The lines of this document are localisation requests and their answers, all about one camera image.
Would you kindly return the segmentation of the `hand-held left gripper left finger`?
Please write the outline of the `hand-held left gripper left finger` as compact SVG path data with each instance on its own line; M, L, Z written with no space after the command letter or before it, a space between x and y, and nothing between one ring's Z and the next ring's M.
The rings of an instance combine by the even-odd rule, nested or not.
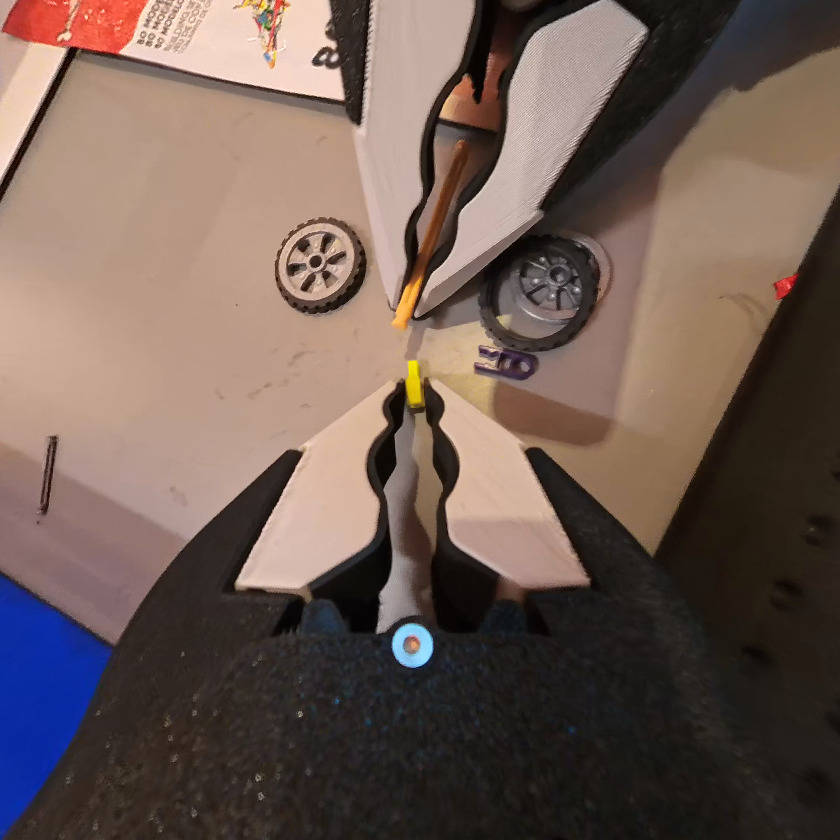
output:
M403 383L387 381L315 434L238 573L238 592L377 598L391 569L383 486L403 420Z

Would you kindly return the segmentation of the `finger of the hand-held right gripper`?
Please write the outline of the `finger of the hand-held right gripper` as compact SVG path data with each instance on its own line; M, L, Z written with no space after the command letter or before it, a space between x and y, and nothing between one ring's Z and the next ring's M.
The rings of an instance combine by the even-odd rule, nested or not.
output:
M648 37L624 7L556 7L521 32L500 90L494 160L458 198L451 238L429 264L427 315L542 220L543 202Z
M360 125L354 145L375 263L396 306L417 249L417 222L434 186L434 130L465 75L485 3L373 1Z

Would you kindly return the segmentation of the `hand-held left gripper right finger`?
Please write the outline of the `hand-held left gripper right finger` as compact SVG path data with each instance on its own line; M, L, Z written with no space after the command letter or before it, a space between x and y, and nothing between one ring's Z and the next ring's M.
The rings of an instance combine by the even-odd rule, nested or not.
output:
M524 443L440 380L426 381L441 483L435 560L457 595L492 597L498 581L531 592L587 589L591 576Z

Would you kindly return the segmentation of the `orange plastic rod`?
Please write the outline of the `orange plastic rod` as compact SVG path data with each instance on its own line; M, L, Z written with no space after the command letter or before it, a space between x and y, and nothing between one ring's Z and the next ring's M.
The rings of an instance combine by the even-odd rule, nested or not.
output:
M392 326L395 329L404 331L414 316L424 282L427 277L428 268L438 240L443 231L448 210L454 199L459 180L466 168L469 159L469 142L459 140L454 148L454 155L444 178L440 193L437 196L434 210L429 219L423 243L418 250L412 274L406 283L401 298L395 310Z

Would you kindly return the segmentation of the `dark grey thin rod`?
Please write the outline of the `dark grey thin rod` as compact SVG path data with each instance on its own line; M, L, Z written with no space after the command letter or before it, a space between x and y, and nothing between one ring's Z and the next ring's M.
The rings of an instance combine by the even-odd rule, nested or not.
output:
M53 488L56 470L56 458L58 454L58 447L59 436L55 434L48 436L45 446L41 488L38 499L38 515L40 517L44 517L49 511L51 492Z

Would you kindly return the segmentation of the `purple plastic connector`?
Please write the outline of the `purple plastic connector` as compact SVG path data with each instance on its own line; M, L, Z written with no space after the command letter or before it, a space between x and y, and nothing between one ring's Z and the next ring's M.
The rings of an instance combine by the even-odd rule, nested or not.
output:
M538 368L539 361L530 353L489 345L479 346L478 360L474 362L474 372L478 375L515 382L526 381Z

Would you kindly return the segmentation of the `grey toy wheel black tire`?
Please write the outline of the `grey toy wheel black tire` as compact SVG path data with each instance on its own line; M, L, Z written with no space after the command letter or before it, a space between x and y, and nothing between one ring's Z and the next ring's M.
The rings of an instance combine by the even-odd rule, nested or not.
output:
M341 308L360 290L368 262L354 229L334 217L293 228L275 262L277 288L291 308L323 314Z

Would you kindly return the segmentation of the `blue plastic bin white tag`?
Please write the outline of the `blue plastic bin white tag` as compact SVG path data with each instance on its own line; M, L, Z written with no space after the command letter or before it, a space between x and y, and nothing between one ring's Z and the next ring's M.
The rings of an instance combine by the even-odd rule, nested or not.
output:
M1 576L1 835L46 782L93 698L112 647Z

